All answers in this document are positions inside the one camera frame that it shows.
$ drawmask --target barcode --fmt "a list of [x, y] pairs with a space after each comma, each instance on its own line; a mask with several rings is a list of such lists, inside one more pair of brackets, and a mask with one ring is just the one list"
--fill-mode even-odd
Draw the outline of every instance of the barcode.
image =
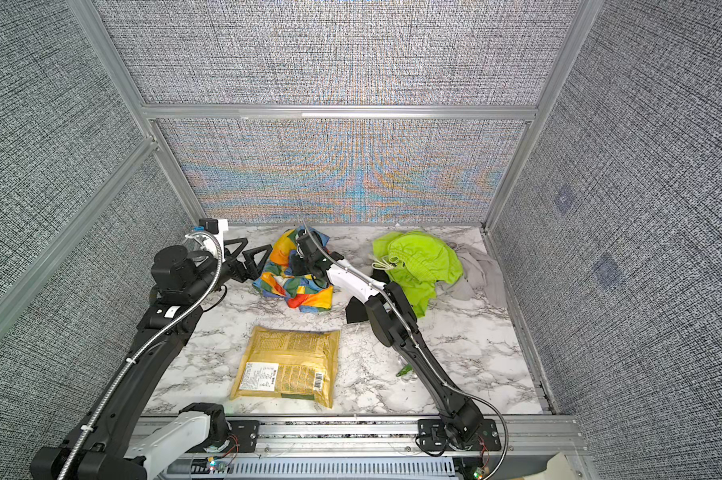
[[313, 382], [313, 390], [320, 390], [323, 387], [323, 373], [316, 372], [316, 380]]

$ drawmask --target gray fabric wall panel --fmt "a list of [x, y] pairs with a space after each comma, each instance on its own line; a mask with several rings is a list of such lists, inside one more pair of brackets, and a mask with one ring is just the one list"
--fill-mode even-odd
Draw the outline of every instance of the gray fabric wall panel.
[[483, 221], [519, 120], [161, 120], [204, 211], [240, 223]]
[[602, 478], [722, 478], [722, 2], [608, 1], [494, 231]]
[[140, 139], [65, 2], [0, 2], [0, 298]]
[[577, 0], [94, 4], [145, 101], [536, 104]]
[[101, 394], [147, 308], [153, 255], [190, 227], [148, 158], [1, 340], [0, 478], [29, 478], [36, 449]]

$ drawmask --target plastic bag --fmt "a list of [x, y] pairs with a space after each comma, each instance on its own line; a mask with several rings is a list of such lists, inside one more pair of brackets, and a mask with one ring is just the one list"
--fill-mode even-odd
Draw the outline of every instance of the plastic bag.
[[338, 350], [339, 330], [291, 332], [255, 326], [230, 399], [301, 398], [332, 408]]

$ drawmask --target metal cable sheath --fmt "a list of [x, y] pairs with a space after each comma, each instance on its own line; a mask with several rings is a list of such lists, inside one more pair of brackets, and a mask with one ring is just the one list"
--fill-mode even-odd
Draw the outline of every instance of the metal cable sheath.
[[489, 478], [491, 475], [494, 475], [494, 474], [497, 472], [497, 470], [499, 470], [500, 465], [502, 465], [502, 461], [504, 460], [505, 456], [508, 454], [508, 439], [509, 439], [508, 424], [506, 423], [506, 421], [505, 421], [504, 417], [502, 416], [502, 414], [500, 413], [500, 411], [497, 410], [497, 407], [491, 405], [489, 402], [487, 402], [486, 400], [483, 400], [482, 398], [476, 397], [475, 395], [471, 395], [470, 393], [463, 392], [461, 389], [457, 388], [456, 386], [451, 386], [451, 385], [449, 385], [449, 384], [438, 374], [438, 371], [433, 367], [433, 364], [430, 363], [430, 359], [428, 358], [427, 355], [424, 354], [424, 351], [422, 350], [422, 348], [420, 347], [419, 343], [417, 343], [416, 339], [414, 338], [414, 333], [413, 333], [413, 331], [412, 331], [412, 328], [409, 327], [408, 323], [406, 323], [406, 321], [404, 320], [403, 315], [401, 315], [401, 313], [398, 312], [398, 309], [395, 307], [395, 304], [390, 300], [390, 296], [388, 296], [387, 292], [385, 292], [384, 289], [379, 288], [379, 287], [376, 286], [373, 282], [371, 282], [371, 279], [369, 279], [366, 275], [357, 272], [355, 268], [347, 268], [347, 267], [344, 267], [344, 266], [340, 265], [339, 262], [337, 262], [336, 260], [334, 260], [334, 259], [326, 252], [326, 250], [323, 249], [323, 245], [321, 245], [321, 242], [318, 241], [318, 240], [316, 239], [316, 237], [313, 235], [313, 233], [310, 231], [310, 227], [308, 226], [307, 222], [303, 220], [303, 221], [302, 221], [302, 225], [305, 227], [305, 232], [306, 232], [306, 233], [308, 234], [308, 236], [310, 237], [310, 240], [312, 240], [313, 244], [316, 245], [316, 248], [318, 249], [319, 252], [321, 252], [322, 255], [324, 255], [324, 256], [325, 256], [328, 260], [330, 260], [333, 264], [335, 264], [335, 265], [337, 265], [339, 268], [343, 269], [345, 272], [348, 272], [349, 274], [353, 274], [353, 275], [356, 276], [357, 278], [359, 278], [359, 279], [363, 280], [364, 282], [366, 282], [371, 288], [373, 288], [374, 290], [376, 290], [377, 292], [379, 292], [380, 294], [382, 294], [382, 297], [385, 298], [385, 301], [387, 301], [388, 305], [390, 305], [390, 308], [391, 308], [391, 310], [395, 313], [395, 316], [398, 318], [398, 320], [401, 322], [401, 324], [404, 325], [404, 328], [406, 329], [406, 332], [408, 333], [409, 338], [410, 338], [410, 339], [412, 340], [412, 342], [414, 343], [414, 348], [417, 349], [417, 351], [420, 353], [420, 355], [422, 355], [422, 358], [424, 359], [425, 363], [428, 364], [428, 367], [430, 368], [430, 370], [431, 370], [431, 371], [433, 372], [433, 374], [438, 378], [438, 380], [441, 382], [441, 384], [442, 384], [444, 387], [446, 387], [446, 388], [448, 388], [448, 389], [450, 389], [450, 390], [452, 390], [452, 391], [454, 391], [454, 392], [456, 392], [456, 393], [459, 393], [460, 395], [464, 395], [464, 396], [466, 396], [466, 397], [468, 397], [468, 398], [472, 398], [473, 400], [475, 400], [475, 401], [477, 401], [477, 402], [483, 403], [484, 405], [486, 405], [486, 406], [488, 406], [489, 408], [491, 408], [491, 409], [494, 411], [494, 413], [497, 414], [497, 416], [500, 418], [500, 422], [502, 422], [502, 428], [503, 428], [503, 430], [504, 430], [504, 440], [505, 440], [505, 441], [504, 441], [504, 445], [503, 445], [503, 447], [502, 447], [502, 455], [500, 456], [500, 461], [499, 461], [499, 463], [497, 464], [497, 466], [495, 466], [494, 469], [493, 469], [488, 475], [485, 475], [485, 476], [481, 477], [480, 480], [484, 480], [485, 478]]
[[116, 391], [116, 388], [118, 388], [118, 385], [121, 383], [121, 381], [126, 376], [126, 373], [129, 371], [131, 366], [135, 363], [137, 359], [142, 356], [147, 349], [150, 348], [151, 345], [153, 345], [153, 342], [161, 338], [166, 332], [174, 328], [174, 325], [184, 320], [186, 316], [188, 316], [191, 312], [193, 312], [196, 308], [198, 308], [203, 302], [203, 300], [206, 298], [206, 296], [209, 295], [209, 293], [214, 290], [214, 287], [216, 286], [217, 281], [220, 279], [220, 272], [222, 271], [222, 258], [224, 256], [222, 255], [222, 246], [220, 245], [220, 242], [217, 241], [217, 238], [215, 238], [212, 234], [209, 232], [206, 232], [204, 230], [200, 230], [197, 232], [193, 232], [192, 234], [185, 235], [186, 238], [192, 238], [195, 239], [198, 236], [205, 236], [206, 238], [209, 238], [214, 243], [214, 248], [216, 250], [216, 257], [217, 257], [217, 265], [216, 270], [214, 271], [214, 280], [212, 283], [209, 284], [209, 287], [206, 289], [206, 291], [203, 293], [201, 298], [199, 298], [193, 305], [190, 306], [190, 308], [183, 311], [181, 314], [178, 315], [177, 318], [169, 322], [164, 328], [161, 330], [158, 330], [158, 332], [153, 335], [149, 340], [147, 340], [142, 347], [140, 347], [132, 357], [126, 359], [126, 363], [121, 368], [121, 370], [118, 372], [118, 375], [113, 379], [110, 386], [107, 387], [107, 390], [105, 391], [105, 394], [102, 396], [102, 399], [100, 400], [99, 404], [97, 404], [97, 408], [92, 412], [91, 417], [89, 418], [89, 421], [86, 423], [86, 425], [81, 427], [80, 434], [78, 435], [78, 440], [76, 440], [76, 443], [73, 445], [72, 449], [70, 450], [70, 454], [68, 455], [68, 458], [65, 459], [65, 464], [62, 465], [62, 469], [60, 470], [60, 474], [57, 476], [57, 480], [64, 480], [65, 477], [68, 475], [68, 471], [70, 470], [70, 466], [73, 465], [73, 460], [75, 460], [76, 456], [78, 455], [78, 451], [81, 449], [82, 446], [84, 446], [84, 443], [86, 442], [86, 439], [88, 438], [89, 434], [94, 430], [94, 424], [97, 423], [97, 419], [99, 419], [100, 415], [102, 415], [102, 411], [105, 410], [105, 407], [107, 406], [108, 401], [113, 396], [113, 393]]

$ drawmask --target colorful cloth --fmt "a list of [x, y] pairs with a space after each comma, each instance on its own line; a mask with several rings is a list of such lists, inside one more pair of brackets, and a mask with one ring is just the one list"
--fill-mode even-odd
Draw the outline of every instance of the colorful cloth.
[[[326, 247], [328, 237], [313, 230]], [[293, 259], [297, 257], [297, 231], [287, 231], [272, 246], [270, 258], [262, 270], [260, 278], [254, 280], [254, 288], [263, 296], [283, 298], [291, 308], [300, 312], [327, 312], [332, 309], [334, 287], [323, 288], [313, 281], [312, 275], [294, 276]]]

